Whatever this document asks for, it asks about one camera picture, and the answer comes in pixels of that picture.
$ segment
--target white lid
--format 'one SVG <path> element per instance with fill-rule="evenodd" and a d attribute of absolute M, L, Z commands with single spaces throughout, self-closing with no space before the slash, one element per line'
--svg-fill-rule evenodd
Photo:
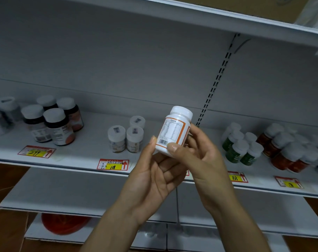
<path fill-rule="evenodd" d="M 66 117 L 63 109 L 53 108 L 44 112 L 44 118 L 48 123 L 56 123 L 64 120 Z"/>
<path fill-rule="evenodd" d="M 232 130 L 241 130 L 241 125 L 238 124 L 238 123 L 235 123 L 235 122 L 232 122 L 229 127 L 232 129 Z"/>
<path fill-rule="evenodd" d="M 284 125 L 284 129 L 285 129 L 285 132 L 287 132 L 289 134 L 295 134 L 298 132 L 297 129 L 295 129 L 294 127 L 289 126 L 289 125 Z"/>
<path fill-rule="evenodd" d="M 261 144 L 253 141 L 249 146 L 248 153 L 253 157 L 259 157 L 263 150 L 264 147 Z"/>
<path fill-rule="evenodd" d="M 193 113 L 189 109 L 186 109 L 185 107 L 182 107 L 182 106 L 174 106 L 170 114 L 173 114 L 173 113 L 178 113 L 185 116 L 189 122 L 191 122 L 193 117 Z"/>
<path fill-rule="evenodd" d="M 233 137 L 235 140 L 243 140 L 244 138 L 244 134 L 239 130 L 232 131 L 229 136 Z"/>
<path fill-rule="evenodd" d="M 253 133 L 247 132 L 244 135 L 244 139 L 250 144 L 257 140 L 257 136 L 254 135 Z"/>
<path fill-rule="evenodd" d="M 144 129 L 145 119 L 141 116 L 133 116 L 130 118 L 130 126 L 139 126 Z"/>
<path fill-rule="evenodd" d="M 301 143 L 302 145 L 309 143 L 309 140 L 305 136 L 302 136 L 302 135 L 297 134 L 297 133 L 294 134 L 293 136 L 295 138 L 295 141 Z"/>
<path fill-rule="evenodd" d="M 310 137 L 310 142 L 315 146 L 318 147 L 318 136 L 315 134 L 312 134 Z"/>
<path fill-rule="evenodd" d="M 112 126 L 108 129 L 108 138 L 112 142 L 125 140 L 125 128 L 122 126 Z"/>
<path fill-rule="evenodd" d="M 282 154 L 287 159 L 291 161 L 297 161 L 299 158 L 301 158 L 304 153 L 306 152 L 306 149 L 303 145 L 301 145 L 299 142 L 294 141 L 289 143 L 283 150 Z"/>
<path fill-rule="evenodd" d="M 318 148 L 314 147 L 313 145 L 305 145 L 306 152 L 302 159 L 307 162 L 314 162 L 318 159 Z"/>
<path fill-rule="evenodd" d="M 280 124 L 272 123 L 266 128 L 265 132 L 271 137 L 275 137 L 278 133 L 283 132 L 284 130 L 284 127 Z"/>
<path fill-rule="evenodd" d="M 71 97 L 63 97 L 56 101 L 59 108 L 63 110 L 70 110 L 75 107 L 75 100 Z"/>
<path fill-rule="evenodd" d="M 19 107 L 16 99 L 12 96 L 6 96 L 0 98 L 0 110 L 11 111 Z"/>
<path fill-rule="evenodd" d="M 285 147 L 288 143 L 295 141 L 294 137 L 287 133 L 287 132 L 280 132 L 277 134 L 273 140 L 272 143 L 275 146 L 278 146 L 279 148 Z"/>
<path fill-rule="evenodd" d="M 44 107 L 49 107 L 56 104 L 56 99 L 52 95 L 43 95 L 38 97 L 36 102 Z"/>
<path fill-rule="evenodd" d="M 44 114 L 44 108 L 39 104 L 32 104 L 21 109 L 21 113 L 26 119 L 39 118 Z"/>
<path fill-rule="evenodd" d="M 126 131 L 126 138 L 131 142 L 141 142 L 144 138 L 144 130 L 139 126 L 131 126 Z"/>
<path fill-rule="evenodd" d="M 238 140 L 232 145 L 233 150 L 241 155 L 245 155 L 249 149 L 249 143 L 245 140 Z"/>

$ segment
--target orange and white label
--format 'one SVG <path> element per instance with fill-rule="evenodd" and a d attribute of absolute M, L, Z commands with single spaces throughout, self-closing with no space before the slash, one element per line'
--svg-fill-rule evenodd
<path fill-rule="evenodd" d="M 278 182 L 279 186 L 289 187 L 289 188 L 298 188 L 298 189 L 304 188 L 302 184 L 300 183 L 300 181 L 296 178 L 285 178 L 285 177 L 279 177 L 279 176 L 274 176 L 274 178 Z"/>
<path fill-rule="evenodd" d="M 166 118 L 157 139 L 157 145 L 167 148 L 170 142 L 178 143 L 184 132 L 186 123 L 176 118 Z M 188 132 L 184 134 L 183 140 L 186 139 Z"/>
<path fill-rule="evenodd" d="M 129 169 L 129 160 L 100 159 L 97 169 L 109 171 L 127 171 Z"/>
<path fill-rule="evenodd" d="M 55 150 L 56 150 L 55 148 L 45 148 L 45 147 L 27 145 L 18 153 L 18 155 L 49 158 L 54 153 Z"/>
<path fill-rule="evenodd" d="M 249 183 L 244 173 L 236 171 L 228 171 L 231 182 Z"/>

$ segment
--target person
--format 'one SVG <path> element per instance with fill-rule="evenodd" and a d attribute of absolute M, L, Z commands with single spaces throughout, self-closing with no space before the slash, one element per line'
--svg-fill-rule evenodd
<path fill-rule="evenodd" d="M 169 143 L 174 158 L 154 154 L 156 137 L 144 147 L 115 203 L 103 214 L 80 252 L 128 251 L 140 226 L 189 170 L 205 209 L 213 217 L 226 252 L 270 252 L 261 230 L 239 203 L 221 153 L 191 125 L 187 147 Z"/>

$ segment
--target brown floor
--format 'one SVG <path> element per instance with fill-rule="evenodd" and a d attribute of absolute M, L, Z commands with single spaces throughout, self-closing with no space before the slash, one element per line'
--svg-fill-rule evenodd
<path fill-rule="evenodd" d="M 0 164 L 0 202 L 28 167 Z M 318 215 L 318 199 L 306 198 Z M 0 210 L 0 252 L 78 252 L 81 245 L 23 239 L 35 213 Z M 291 252 L 318 252 L 318 239 L 284 236 Z"/>

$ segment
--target jar lid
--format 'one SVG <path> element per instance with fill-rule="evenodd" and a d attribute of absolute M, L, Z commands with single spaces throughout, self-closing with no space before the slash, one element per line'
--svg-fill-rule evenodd
<path fill-rule="evenodd" d="M 314 162 L 318 159 L 318 148 L 313 145 L 305 145 L 306 152 L 304 158 L 310 162 Z"/>
<path fill-rule="evenodd" d="M 245 140 L 238 140 L 233 145 L 232 148 L 239 154 L 245 155 L 249 149 L 249 143 Z"/>
<path fill-rule="evenodd" d="M 297 133 L 294 134 L 293 136 L 295 138 L 295 141 L 301 143 L 302 145 L 305 145 L 305 144 L 309 143 L 309 140 L 305 136 L 302 136 L 302 135 L 297 134 Z"/>
<path fill-rule="evenodd" d="M 318 136 L 315 134 L 312 134 L 310 137 L 310 142 L 315 146 L 318 147 Z"/>
<path fill-rule="evenodd" d="M 122 126 L 112 126 L 108 129 L 108 138 L 112 142 L 125 140 L 125 128 Z"/>
<path fill-rule="evenodd" d="M 139 126 L 131 126 L 126 131 L 126 138 L 131 142 L 141 142 L 144 138 L 144 130 Z"/>
<path fill-rule="evenodd" d="M 63 110 L 70 110 L 76 106 L 75 100 L 71 97 L 60 98 L 59 100 L 56 101 L 56 104 L 58 105 L 59 108 Z"/>
<path fill-rule="evenodd" d="M 56 104 L 56 99 L 52 95 L 43 95 L 38 97 L 36 102 L 44 107 L 49 107 Z"/>
<path fill-rule="evenodd" d="M 21 109 L 21 113 L 26 119 L 36 119 L 42 117 L 44 108 L 39 104 L 32 104 Z"/>
<path fill-rule="evenodd" d="M 272 123 L 266 128 L 266 133 L 271 135 L 272 137 L 276 136 L 278 133 L 283 132 L 285 129 L 282 125 L 277 123 Z"/>
<path fill-rule="evenodd" d="M 11 111 L 18 108 L 19 105 L 16 99 L 12 96 L 6 96 L 0 98 L 0 110 L 2 111 Z"/>
<path fill-rule="evenodd" d="M 253 133 L 247 132 L 244 135 L 244 139 L 250 144 L 257 140 L 257 136 L 254 135 Z"/>
<path fill-rule="evenodd" d="M 304 146 L 297 141 L 289 143 L 283 149 L 283 153 L 290 155 L 292 158 L 296 160 L 301 158 L 305 152 L 306 152 L 306 149 L 304 148 Z"/>
<path fill-rule="evenodd" d="M 133 116 L 130 118 L 130 126 L 139 126 L 144 129 L 145 127 L 145 119 L 141 116 Z"/>
<path fill-rule="evenodd" d="M 263 147 L 261 144 L 259 144 L 259 143 L 255 142 L 255 141 L 253 141 L 253 142 L 251 142 L 251 144 L 250 144 L 250 146 L 249 146 L 248 153 L 249 153 L 250 155 L 252 155 L 252 154 L 254 154 L 254 155 L 260 155 L 260 154 L 263 152 L 263 150 L 264 150 L 264 147 Z"/>
<path fill-rule="evenodd" d="M 280 132 L 273 138 L 272 143 L 282 148 L 282 147 L 285 147 L 288 143 L 293 141 L 295 141 L 295 139 L 291 134 L 287 132 Z"/>
<path fill-rule="evenodd" d="M 285 129 L 285 132 L 287 132 L 289 134 L 295 134 L 298 132 L 297 129 L 295 129 L 294 127 L 292 127 L 290 125 L 284 125 L 284 129 Z"/>
<path fill-rule="evenodd" d="M 230 135 L 236 140 L 243 140 L 244 138 L 244 134 L 239 130 L 232 131 Z"/>
<path fill-rule="evenodd" d="M 57 123 L 66 118 L 66 114 L 63 109 L 53 108 L 44 112 L 44 118 L 48 123 Z"/>
<path fill-rule="evenodd" d="M 182 106 L 174 106 L 170 114 L 173 114 L 173 113 L 184 115 L 189 122 L 191 122 L 193 117 L 193 113 L 189 109 L 186 109 L 185 107 L 182 107 Z"/>
<path fill-rule="evenodd" d="M 232 130 L 241 130 L 241 125 L 238 124 L 238 123 L 235 123 L 235 122 L 232 122 L 229 127 L 232 129 Z"/>

